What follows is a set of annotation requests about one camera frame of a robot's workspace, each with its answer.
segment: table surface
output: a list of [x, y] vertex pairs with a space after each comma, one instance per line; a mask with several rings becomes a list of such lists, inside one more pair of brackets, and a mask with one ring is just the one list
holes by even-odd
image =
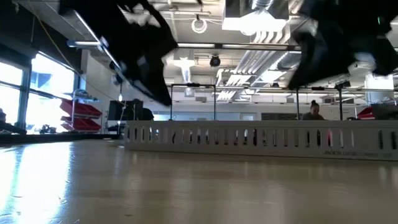
[[398, 163], [0, 148], [0, 223], [398, 223]]

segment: ventilated white barrier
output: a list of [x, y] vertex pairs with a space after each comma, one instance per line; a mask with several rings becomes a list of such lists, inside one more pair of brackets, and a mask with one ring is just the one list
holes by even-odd
[[398, 121], [130, 121], [141, 151], [398, 160]]

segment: window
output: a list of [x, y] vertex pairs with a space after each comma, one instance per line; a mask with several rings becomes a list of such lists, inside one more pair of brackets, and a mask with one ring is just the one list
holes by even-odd
[[43, 125], [57, 128], [57, 132], [65, 131], [61, 126], [62, 116], [69, 116], [61, 108], [60, 99], [51, 99], [29, 93], [26, 113], [26, 130], [28, 134], [38, 134]]
[[30, 88], [51, 94], [72, 93], [75, 74], [53, 60], [37, 54], [32, 60]]
[[6, 122], [15, 125], [18, 120], [19, 95], [21, 91], [0, 85], [0, 108], [6, 114]]
[[21, 85], [23, 71], [12, 65], [0, 62], [0, 81]]

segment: black pole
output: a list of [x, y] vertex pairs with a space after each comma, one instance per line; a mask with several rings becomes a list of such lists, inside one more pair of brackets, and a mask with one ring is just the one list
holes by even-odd
[[173, 84], [172, 84], [172, 87], [171, 87], [171, 98], [172, 98], [172, 104], [170, 105], [170, 120], [172, 120], [172, 118], [173, 118]]
[[340, 109], [340, 121], [343, 120], [343, 98], [341, 97], [341, 88], [338, 88], [338, 106]]
[[300, 119], [299, 89], [296, 90], [297, 119]]
[[214, 120], [216, 120], [216, 86], [214, 86]]

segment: woman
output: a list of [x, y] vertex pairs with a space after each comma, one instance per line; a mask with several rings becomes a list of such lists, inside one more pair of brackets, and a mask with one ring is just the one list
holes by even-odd
[[319, 114], [319, 104], [313, 100], [311, 102], [310, 112], [303, 114], [301, 120], [310, 121], [310, 120], [324, 120], [323, 116]]

